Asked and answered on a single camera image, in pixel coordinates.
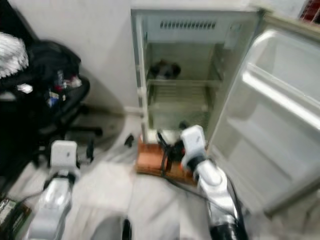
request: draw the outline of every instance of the black bag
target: black bag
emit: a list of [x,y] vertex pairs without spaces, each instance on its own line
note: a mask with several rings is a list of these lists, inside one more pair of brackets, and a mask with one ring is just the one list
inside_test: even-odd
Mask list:
[[29,68],[46,87],[79,74],[81,59],[67,47],[49,40],[36,41],[28,49]]

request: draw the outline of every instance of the refrigerator door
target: refrigerator door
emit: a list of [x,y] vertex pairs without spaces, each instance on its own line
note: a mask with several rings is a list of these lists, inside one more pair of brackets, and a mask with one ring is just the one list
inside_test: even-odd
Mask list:
[[209,154],[251,212],[272,215],[320,182],[320,30],[265,15]]

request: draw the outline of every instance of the red object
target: red object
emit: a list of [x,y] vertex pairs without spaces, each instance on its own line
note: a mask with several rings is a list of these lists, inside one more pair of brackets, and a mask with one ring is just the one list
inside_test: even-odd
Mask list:
[[57,91],[57,92],[61,92],[63,90],[63,87],[60,86],[60,85],[55,85],[54,87],[54,90]]
[[307,22],[315,22],[319,13],[320,13],[320,0],[309,0],[300,18]]

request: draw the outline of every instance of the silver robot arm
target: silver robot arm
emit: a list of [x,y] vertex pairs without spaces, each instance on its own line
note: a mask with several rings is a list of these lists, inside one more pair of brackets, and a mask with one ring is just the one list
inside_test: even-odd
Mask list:
[[80,177],[77,167],[77,143],[57,140],[51,149],[50,180],[35,207],[24,240],[60,240],[72,206],[72,189]]
[[182,166],[193,173],[198,187],[207,198],[209,230],[213,240],[247,240],[248,236],[237,209],[235,192],[229,192],[229,180],[206,154],[206,141],[201,126],[182,131],[185,155]]

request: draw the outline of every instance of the wire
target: wire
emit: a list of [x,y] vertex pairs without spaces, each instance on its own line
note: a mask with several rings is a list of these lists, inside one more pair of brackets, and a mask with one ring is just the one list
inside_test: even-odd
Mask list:
[[230,212],[230,211],[222,208],[222,207],[219,206],[216,202],[214,202],[214,201],[212,201],[212,200],[209,200],[206,196],[204,196],[204,195],[202,195],[202,194],[200,194],[200,193],[197,193],[197,192],[195,192],[195,191],[192,191],[192,190],[184,187],[183,185],[177,183],[176,181],[174,181],[174,180],[172,180],[171,178],[169,178],[169,177],[166,176],[165,161],[166,161],[166,157],[167,157],[167,155],[168,155],[168,152],[171,151],[171,150],[172,150],[172,148],[169,148],[168,150],[165,150],[164,153],[163,153],[162,162],[161,162],[161,177],[164,178],[164,179],[166,179],[169,183],[171,183],[172,185],[176,186],[177,188],[182,189],[182,190],[184,190],[184,191],[186,191],[186,192],[188,192],[188,193],[191,193],[191,194],[193,194],[193,195],[195,195],[195,196],[197,196],[197,197],[199,197],[199,198],[201,198],[201,199],[203,199],[203,200],[211,203],[211,204],[214,205],[218,210],[220,210],[221,212],[223,212],[223,213],[225,213],[225,214],[227,214],[227,215],[232,216],[236,221],[238,221],[237,218],[236,218],[236,216],[235,216],[235,214],[233,214],[232,212]]
[[40,194],[42,194],[44,192],[45,188],[39,192],[33,193],[29,196],[24,197],[22,200],[20,200],[19,202],[17,202],[17,204],[14,206],[10,217],[9,217],[9,224],[8,224],[8,240],[14,240],[14,224],[15,224],[15,216],[18,213],[18,209],[20,209],[20,207],[22,206],[22,204],[27,201],[28,199],[34,198]]
[[239,216],[239,222],[240,224],[242,225],[242,227],[244,229],[246,229],[245,227],[245,220],[244,220],[244,215],[241,211],[241,205],[240,205],[240,200],[238,198],[238,194],[237,194],[237,191],[236,191],[236,188],[235,188],[235,185],[234,185],[234,182],[230,179],[230,177],[226,176],[226,178],[228,179],[228,182],[230,183],[231,185],[231,189],[232,189],[232,192],[233,192],[233,196],[234,196],[234,202],[235,202],[235,208],[238,212],[238,216]]
[[156,137],[157,137],[157,142],[160,144],[160,146],[166,151],[168,150],[171,146],[166,142],[164,137],[162,136],[160,130],[156,132]]

